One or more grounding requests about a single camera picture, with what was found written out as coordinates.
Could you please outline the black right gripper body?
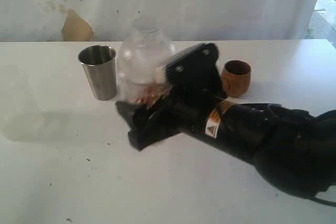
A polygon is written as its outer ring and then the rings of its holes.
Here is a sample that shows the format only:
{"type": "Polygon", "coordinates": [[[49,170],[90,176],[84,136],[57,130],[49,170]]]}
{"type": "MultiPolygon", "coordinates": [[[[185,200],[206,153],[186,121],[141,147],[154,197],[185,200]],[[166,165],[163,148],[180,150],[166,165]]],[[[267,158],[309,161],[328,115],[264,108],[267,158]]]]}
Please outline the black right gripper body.
{"type": "Polygon", "coordinates": [[[152,106],[146,105],[146,109],[141,128],[157,123],[175,127],[200,140],[218,137],[218,97],[207,90],[173,88],[152,106]]]}

